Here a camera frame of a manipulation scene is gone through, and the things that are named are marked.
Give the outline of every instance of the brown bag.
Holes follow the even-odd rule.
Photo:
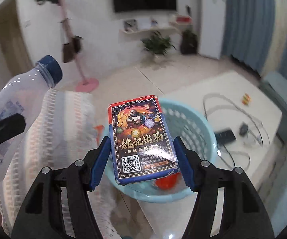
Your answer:
[[[62,51],[63,51],[63,62],[69,63],[69,62],[73,61],[74,55],[79,53],[80,50],[82,49],[81,42],[80,42],[82,37],[74,36],[72,38],[71,42],[65,43],[65,41],[64,41],[65,34],[62,33],[62,30],[63,29],[61,28],[60,36],[61,36],[62,43],[63,43],[63,49],[62,49]]]

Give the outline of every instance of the blue gripper pad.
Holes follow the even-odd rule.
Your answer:
[[[99,185],[101,181],[101,177],[104,173],[108,157],[110,155],[111,147],[110,147],[110,138],[107,138],[104,142],[104,144],[100,144],[98,150],[100,150],[98,157],[91,169],[91,181],[90,181],[90,188],[94,190],[96,186]]]
[[[185,155],[186,147],[180,137],[176,137],[173,141],[173,146],[177,154],[179,168],[182,173],[185,184],[191,190],[195,187],[193,169]]]

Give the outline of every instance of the bottle cap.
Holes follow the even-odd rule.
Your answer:
[[[43,64],[45,68],[50,73],[52,79],[54,80],[55,85],[60,82],[63,78],[63,72],[60,68],[59,63],[50,55],[44,56],[41,60],[38,61]]]

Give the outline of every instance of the plastic bottle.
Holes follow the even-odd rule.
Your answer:
[[[10,162],[24,135],[38,117],[45,93],[61,80],[62,71],[52,56],[39,60],[35,68],[12,78],[0,92],[0,120],[15,113],[26,121],[22,134],[0,144],[0,181],[4,179]]]

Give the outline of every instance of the white table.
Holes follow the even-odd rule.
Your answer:
[[[282,117],[281,111],[257,87],[234,71],[181,88],[180,90],[166,94],[165,97],[182,102],[204,113],[202,99],[208,93],[220,93],[228,97],[247,113],[261,120],[272,143]],[[249,106],[245,106],[241,103],[241,98],[244,93],[248,93],[252,99]],[[229,103],[219,98],[211,98],[206,102],[206,109],[210,109],[216,105],[229,105]],[[258,189],[263,179],[262,174],[264,173],[264,169],[267,169],[269,164],[273,162],[269,159],[269,143],[265,132],[261,129],[264,142],[263,148],[258,144],[249,147],[244,145],[242,138],[239,136],[239,128],[242,122],[250,123],[250,119],[244,114],[234,110],[219,110],[211,114],[208,117],[208,121],[214,131],[226,128],[232,129],[237,140],[231,145],[228,145],[227,149],[229,151],[242,151],[251,157],[251,164],[246,170],[246,173],[255,188]],[[228,154],[222,152],[222,157],[229,165],[233,166]],[[237,166],[246,169],[249,163],[248,157],[233,155],[233,158]],[[219,168],[229,169],[218,156],[213,164]],[[196,196],[197,193],[194,193],[184,199],[165,204],[143,201],[138,201],[138,203],[159,238],[176,239],[181,238],[184,233]],[[219,189],[216,215],[211,235],[215,235],[219,231],[223,196],[224,189]]]

